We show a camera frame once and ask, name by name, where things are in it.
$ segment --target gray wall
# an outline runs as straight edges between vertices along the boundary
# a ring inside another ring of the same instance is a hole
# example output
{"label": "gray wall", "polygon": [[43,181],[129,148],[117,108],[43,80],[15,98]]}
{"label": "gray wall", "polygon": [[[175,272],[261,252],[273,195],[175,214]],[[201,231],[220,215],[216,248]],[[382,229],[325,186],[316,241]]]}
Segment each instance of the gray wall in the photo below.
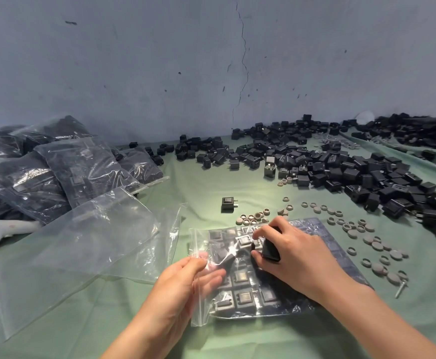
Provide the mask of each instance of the gray wall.
{"label": "gray wall", "polygon": [[151,142],[365,109],[436,116],[436,0],[0,0],[0,126]]}

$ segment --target left hand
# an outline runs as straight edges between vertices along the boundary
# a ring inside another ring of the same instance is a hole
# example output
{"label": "left hand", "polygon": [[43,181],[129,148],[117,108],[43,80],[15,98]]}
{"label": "left hand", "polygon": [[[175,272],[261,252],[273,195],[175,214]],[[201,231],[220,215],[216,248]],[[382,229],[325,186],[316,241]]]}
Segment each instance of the left hand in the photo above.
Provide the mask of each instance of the left hand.
{"label": "left hand", "polygon": [[209,295],[226,275],[224,269],[210,272],[205,267],[205,259],[186,257],[166,268],[102,358],[118,352],[120,358],[164,358],[183,335],[200,295]]}

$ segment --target metal screw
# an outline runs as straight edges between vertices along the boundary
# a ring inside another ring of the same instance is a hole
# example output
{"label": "metal screw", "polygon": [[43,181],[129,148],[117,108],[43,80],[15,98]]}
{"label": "metal screw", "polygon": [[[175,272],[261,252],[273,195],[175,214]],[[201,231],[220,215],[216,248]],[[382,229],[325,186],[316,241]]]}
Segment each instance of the metal screw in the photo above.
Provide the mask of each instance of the metal screw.
{"label": "metal screw", "polygon": [[396,295],[394,296],[395,299],[397,299],[401,295],[401,292],[404,289],[404,286],[407,286],[407,284],[408,283],[406,281],[404,281],[404,280],[401,281],[401,285],[400,285],[400,287],[398,289],[398,292],[396,292]]}

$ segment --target green table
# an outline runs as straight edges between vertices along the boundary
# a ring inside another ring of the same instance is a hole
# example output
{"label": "green table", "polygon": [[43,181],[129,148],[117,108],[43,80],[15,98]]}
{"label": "green table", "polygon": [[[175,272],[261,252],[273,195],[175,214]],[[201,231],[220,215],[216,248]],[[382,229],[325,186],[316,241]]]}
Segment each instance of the green table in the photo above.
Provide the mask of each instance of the green table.
{"label": "green table", "polygon": [[[251,138],[233,141],[223,138],[231,148],[250,143]],[[436,165],[400,153],[388,147],[361,142],[362,148],[351,155],[369,157],[380,151],[396,156],[412,165],[412,172],[425,181],[436,183]],[[308,149],[319,141],[308,140]],[[298,189],[296,186],[278,187],[276,178],[263,177],[263,163],[251,171],[243,163],[238,171],[230,171],[228,163],[203,170],[195,160],[177,161],[174,154],[164,156],[162,166],[171,180],[153,187],[139,199],[153,209],[169,203],[187,202],[188,209],[181,226],[175,261],[188,254],[190,228],[213,229],[233,226],[242,213],[252,214],[269,208],[272,216],[282,209],[284,196],[295,206],[290,219],[316,216],[301,202],[325,204],[344,211],[346,221],[366,219],[376,227],[376,235],[394,248],[409,252],[410,258],[392,262],[390,271],[403,269],[410,277],[409,287],[398,300],[396,287],[386,279],[375,276],[359,265],[366,257],[377,261],[379,252],[362,241],[351,240],[341,226],[328,230],[343,248],[354,246],[358,255],[351,257],[374,286],[380,297],[410,324],[436,343],[436,239],[410,216],[393,222],[381,213],[367,213],[345,194],[331,194],[327,190]],[[221,214],[221,198],[233,196],[239,200],[234,214]],[[328,217],[323,212],[323,222]],[[7,245],[0,249],[13,249]],[[80,292],[69,297],[52,311],[23,329],[10,340],[0,344],[0,358],[96,358],[121,332],[149,293],[151,285],[129,279],[99,277]],[[172,358],[362,358],[366,354],[354,338],[324,310],[315,314],[236,321],[210,321],[201,328],[189,328],[170,354]]]}

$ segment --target right hand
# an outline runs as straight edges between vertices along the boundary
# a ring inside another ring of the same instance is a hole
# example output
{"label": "right hand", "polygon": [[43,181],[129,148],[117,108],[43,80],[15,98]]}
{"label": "right hand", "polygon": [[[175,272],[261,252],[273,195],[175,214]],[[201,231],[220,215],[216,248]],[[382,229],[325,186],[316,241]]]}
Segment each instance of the right hand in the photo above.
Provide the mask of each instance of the right hand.
{"label": "right hand", "polygon": [[316,302],[323,304],[330,290],[358,284],[343,271],[319,236],[304,233],[281,216],[254,231],[253,239],[259,237],[274,243],[281,260],[271,262],[252,251],[257,265]]}

